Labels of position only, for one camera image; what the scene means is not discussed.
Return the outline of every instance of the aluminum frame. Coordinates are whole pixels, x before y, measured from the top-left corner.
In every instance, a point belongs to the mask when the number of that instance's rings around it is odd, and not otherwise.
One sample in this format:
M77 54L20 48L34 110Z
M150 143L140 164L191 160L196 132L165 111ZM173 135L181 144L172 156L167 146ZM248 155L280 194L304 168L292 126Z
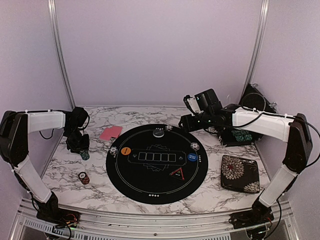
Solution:
M253 79L253 76L255 73L255 69L256 69L256 65L257 65L257 61L258 61L258 56L261 51L261 47L262 47L262 43L264 40L265 31L266 31L269 4L270 4L270 0L262 0L260 18L259 18L259 23L258 23L258 30L256 33L255 43L254 43L254 47L253 47L253 53L252 53L249 69L246 74L244 88L242 90L241 96L244 95L247 85L252 82L252 79Z
M56 1L55 0L48 0L48 8L49 8L49 15L51 20L51 27L52 27L52 33L54 38L54 45L56 54L58 57L58 62L62 74L63 84L66 91L66 95L70 104L70 107L74 109L76 107L76 102L74 95L72 93L66 63L62 51L62 45L60 40L60 34L59 34L59 27L58 27L58 18L57 18L57 12L56 12Z
M72 239L82 239L81 236L87 235L87 239L90 239L90 236L100 236L117 240L202 240L227 236L230 233L245 230L245 228L233 229L233 226L228 222L230 214L238 212L238 210L187 215L151 215L97 211L67 205L60 205L60 207L80 212L79 224L77 228L72 229L72 234L80 236L80 238L73 237ZM289 239L299 240L297 224L289 202L282 201L281 207L282 220L285 221ZM272 206L272 211L275 217L273 224L275 224L280 216L278 204ZM44 229L50 230L52 228L52 223L39 220L36 215L37 211L33 208L32 202L23 198L9 240L19 240L24 226L30 227L30 221L35 222L35 225L37 223L43 225ZM61 235L66 237L69 232L62 230Z

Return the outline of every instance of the blue button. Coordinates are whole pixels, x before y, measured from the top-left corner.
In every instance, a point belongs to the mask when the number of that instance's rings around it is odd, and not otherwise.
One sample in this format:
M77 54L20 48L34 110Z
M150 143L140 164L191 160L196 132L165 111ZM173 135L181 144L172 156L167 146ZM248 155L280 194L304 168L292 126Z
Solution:
M190 153L190 154L188 155L188 160L191 161L191 162L195 162L195 161L198 160L198 157L197 157L196 154Z

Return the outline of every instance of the black cable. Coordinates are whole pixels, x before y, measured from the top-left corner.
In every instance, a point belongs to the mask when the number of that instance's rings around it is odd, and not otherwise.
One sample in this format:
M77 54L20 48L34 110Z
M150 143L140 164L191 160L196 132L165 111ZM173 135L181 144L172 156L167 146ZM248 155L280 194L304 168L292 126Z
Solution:
M83 130L85 130L87 127L88 127L88 125L89 125L89 122L90 122L90 116L88 115L88 122L86 123L86 125L84 126L84 127L82 127L82 128L79 128L79 130L80 131L83 131Z
M279 200L278 200L278 199L276 200L276 202L278 203L278 205L279 205L279 209L280 209L279 221L278 221L278 223L276 224L276 226L274 227L274 229L270 232L270 234L269 234L268 236L266 236L264 239L269 238L269 237L270 237L270 236L275 232L275 230L277 229L277 227L279 226L280 221L281 221L281 217L282 217L282 209L281 209L281 205L280 205L280 202L279 202Z
M264 107L263 107L263 110L262 110L262 111L266 110L266 106L267 106L266 99L265 99L264 96L262 96L261 94L259 94L259 93L257 93L257 92L251 92L251 93L249 93L249 94L247 94L247 95L245 95L245 96L243 97L243 99L242 99L242 101L241 101L241 107L242 107L244 110L248 110L248 109L249 109L249 110L253 110L253 109L248 108L248 107L247 107L247 109L245 109L245 107L244 107L244 101L245 101L245 99L246 99L248 96L250 96L250 95L258 95L258 96L262 97L262 98L263 98L263 101L264 101Z
M246 99L247 96L249 96L249 95L251 95L251 94L257 94L257 95L261 96L261 97L264 99L264 102L266 103L265 97L263 97L263 96L262 96L261 94L259 94L259 93L252 92L252 93L249 93L248 95L246 95L246 96L242 99L242 101L241 101L241 107L242 107L244 110L253 111L253 112L257 112L257 113L258 113L258 112L259 112L258 110L254 110L254 109L250 109L250 108L247 108L247 109L246 109L246 107L243 106L244 100ZM186 104L185 104L186 107L187 107L200 121L203 121L203 120L202 120L202 117L199 117L199 114L196 113L196 112L194 112L194 111L192 110L191 106L190 106L189 104L187 104L188 102L185 101L185 103L186 103ZM270 112L261 112L255 119L253 119L253 120L251 120L250 122L247 122L247 123L245 123L245 124L243 124L243 125L240 125L240 126L226 126L226 125L221 125L220 127L224 127L224 128L243 128L243 127L246 127L246 126L254 123L254 122L255 122L256 120L258 120L262 115L267 115L267 116L272 116L272 117L280 117L280 118L287 118L287 119L293 119L293 120L296 120L296 121L298 121L298 122L307 124L307 125L310 126L313 130L315 130L315 132L318 134L319 139L320 139L320 132L319 132L318 129L316 129L316 127L313 126L311 123L309 123L309 122L307 122L307 121L305 121L305 120L303 120L303 119L301 119L301 118L299 118L299 117L297 117L297 116L285 116L285 115L281 115L281 114L277 114L277 113L270 113ZM315 159L312 163L308 164L305 168L309 168L310 166L312 166L313 164L315 164L319 159L320 159L320 152L319 152L318 156L316 157L316 159Z
M68 225L65 221L60 221L60 220L58 220L57 222L63 223L65 226L67 226L67 228L69 229L69 233L70 233L67 240L70 240L71 237L72 237L72 231L71 231L71 228L69 227L69 225Z
M34 199L34 195L32 192L30 192L30 195L31 195L31 202L32 202L32 206L34 207L34 209L39 213L39 209L36 207L35 205L35 199ZM69 238L67 240L70 240L71 237L72 237L72 231L71 231L71 228L70 226L65 222L65 221L60 221L60 220L56 220L56 219L53 219L53 218L50 218L48 217L49 219L52 219L53 221L55 222L59 222L59 223L62 223L63 225L67 226L67 228L69 229Z
M50 136L50 137L45 137L45 136L43 136L42 133L41 133L41 131L39 131L39 133L40 133L40 135L41 135L41 137L42 137L43 139L49 140L49 139L51 139L51 138L54 136L54 130L55 130L55 129L52 129L52 132L51 132L51 136Z

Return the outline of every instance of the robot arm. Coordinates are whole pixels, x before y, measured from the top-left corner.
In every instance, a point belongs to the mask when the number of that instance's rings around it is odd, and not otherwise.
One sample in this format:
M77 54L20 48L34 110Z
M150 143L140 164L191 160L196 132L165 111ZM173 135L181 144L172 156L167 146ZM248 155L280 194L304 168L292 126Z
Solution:
M187 95L184 102L193 115L182 116L179 125L188 132L212 126L236 128L271 136L287 143L280 169L253 203L252 210L233 213L230 218L235 229L267 222L271 206L292 186L296 177L307 166L313 144L306 117L301 113L291 116L243 109L237 104L222 107L212 89L194 97Z
M88 113L80 107L69 111L6 111L0 124L0 155L10 164L19 183L26 188L38 205L40 219L59 221L64 215L56 195L44 184L29 158L28 134L47 129L64 129L67 148L88 155L89 135L80 133Z

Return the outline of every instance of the red triangle logo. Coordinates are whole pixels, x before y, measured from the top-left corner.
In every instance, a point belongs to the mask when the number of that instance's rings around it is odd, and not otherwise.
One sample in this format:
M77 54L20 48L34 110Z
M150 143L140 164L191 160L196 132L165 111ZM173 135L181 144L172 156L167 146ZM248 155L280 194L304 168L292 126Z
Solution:
M182 171L182 167L179 167L177 170L174 170L170 173L170 176L175 177L180 180L185 180L184 173Z

